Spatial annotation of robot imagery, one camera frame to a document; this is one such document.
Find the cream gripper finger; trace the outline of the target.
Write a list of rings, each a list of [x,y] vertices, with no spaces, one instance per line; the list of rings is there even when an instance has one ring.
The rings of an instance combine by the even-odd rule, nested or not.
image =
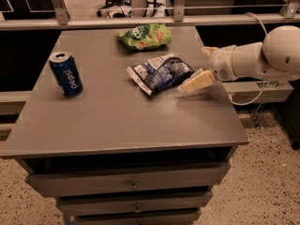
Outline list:
[[[207,47],[207,46],[202,47],[202,53],[207,58],[210,58],[213,55],[213,53],[215,53],[216,51],[218,51],[218,47]]]
[[[210,70],[203,70],[200,68],[196,70],[188,79],[186,79],[178,87],[178,90],[184,93],[191,93],[212,85],[214,81],[214,74]]]

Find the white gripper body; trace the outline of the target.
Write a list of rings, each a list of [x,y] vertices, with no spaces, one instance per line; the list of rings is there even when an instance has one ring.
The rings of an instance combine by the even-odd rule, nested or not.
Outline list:
[[[235,46],[227,46],[214,50],[209,58],[208,67],[220,82],[235,80],[232,56]]]

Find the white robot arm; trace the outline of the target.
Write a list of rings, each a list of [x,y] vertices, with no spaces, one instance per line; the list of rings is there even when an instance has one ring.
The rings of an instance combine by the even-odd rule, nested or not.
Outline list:
[[[283,25],[270,31],[263,42],[203,47],[207,69],[196,70],[178,90],[194,92],[214,81],[233,82],[240,78],[265,81],[294,81],[300,76],[300,28]]]

